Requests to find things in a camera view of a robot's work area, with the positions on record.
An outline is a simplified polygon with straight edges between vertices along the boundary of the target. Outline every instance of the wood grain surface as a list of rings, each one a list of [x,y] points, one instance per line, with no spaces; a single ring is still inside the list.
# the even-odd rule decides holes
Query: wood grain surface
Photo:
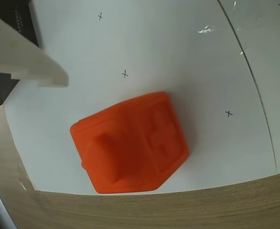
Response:
[[[0,197],[20,229],[280,229],[280,175],[225,187],[142,196],[35,191],[2,106]]]

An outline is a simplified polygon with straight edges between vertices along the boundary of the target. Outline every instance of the black object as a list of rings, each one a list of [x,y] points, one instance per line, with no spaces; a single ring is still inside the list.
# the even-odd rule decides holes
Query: black object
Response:
[[[29,8],[29,0],[0,0],[0,18],[38,46]],[[10,74],[0,73],[0,105],[11,93],[19,80]]]

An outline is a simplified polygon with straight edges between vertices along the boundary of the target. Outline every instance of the orange silicone mold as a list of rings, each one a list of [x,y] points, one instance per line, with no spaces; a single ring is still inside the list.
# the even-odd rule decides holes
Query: orange silicone mold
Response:
[[[157,189],[189,156],[164,92],[116,104],[80,120],[70,132],[98,193]]]

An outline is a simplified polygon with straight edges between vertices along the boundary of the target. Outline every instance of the white paper sheet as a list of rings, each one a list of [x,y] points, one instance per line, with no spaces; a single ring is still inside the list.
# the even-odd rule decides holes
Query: white paper sheet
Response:
[[[191,155],[161,187],[144,194],[276,174],[256,87],[217,1],[33,4],[45,52],[70,76],[68,88],[20,82],[4,104],[37,190],[96,195],[81,167],[70,126],[115,103],[155,91],[169,93]],[[205,28],[211,31],[201,32]]]

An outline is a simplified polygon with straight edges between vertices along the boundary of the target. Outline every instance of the curved line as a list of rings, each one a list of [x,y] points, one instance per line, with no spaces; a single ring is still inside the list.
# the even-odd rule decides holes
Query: curved line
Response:
[[[225,9],[224,9],[224,7],[223,7],[221,1],[220,1],[220,0],[217,0],[217,2],[218,2],[218,4],[220,5],[220,7],[221,7],[223,13],[225,14],[225,17],[226,17],[226,19],[227,19],[227,21],[228,21],[228,23],[229,23],[229,25],[230,25],[230,27],[231,27],[231,30],[232,30],[232,32],[234,33],[235,37],[236,37],[236,40],[237,40],[237,42],[238,42],[238,44],[239,44],[239,46],[240,46],[240,49],[241,49],[241,51],[242,51],[242,53],[243,53],[244,58],[245,58],[246,64],[247,64],[247,66],[248,66],[248,68],[249,68],[251,77],[253,78],[253,81],[254,81],[254,83],[255,83],[255,87],[256,87],[256,90],[257,90],[257,92],[258,92],[259,99],[260,99],[260,102],[261,102],[261,106],[262,106],[262,109],[263,109],[265,121],[266,121],[266,124],[267,124],[267,126],[268,126],[269,138],[270,138],[270,143],[271,143],[271,146],[272,146],[272,151],[273,151],[273,156],[274,156],[274,162],[275,162],[275,168],[276,168],[276,173],[277,173],[277,163],[276,163],[276,157],[275,157],[275,151],[274,151],[274,144],[273,144],[273,140],[272,140],[272,135],[271,135],[271,133],[270,133],[268,117],[267,117],[267,115],[266,115],[266,111],[265,111],[265,108],[264,108],[264,104],[263,104],[263,100],[262,100],[262,97],[261,97],[261,93],[260,93],[260,91],[259,91],[258,83],[257,83],[256,78],[255,78],[255,76],[254,76],[254,73],[253,73],[253,71],[252,71],[252,69],[251,69],[251,67],[250,67],[248,58],[247,58],[247,56],[246,56],[246,54],[245,54],[245,52],[244,52],[244,50],[243,50],[243,46],[242,46],[242,44],[241,44],[241,41],[239,40],[239,38],[238,38],[238,36],[237,36],[237,33],[236,33],[235,29],[234,29],[234,26],[232,25],[232,23],[231,23],[231,21],[230,21],[230,19],[229,19],[229,16],[227,15],[227,13],[226,13],[226,11],[225,11]]]

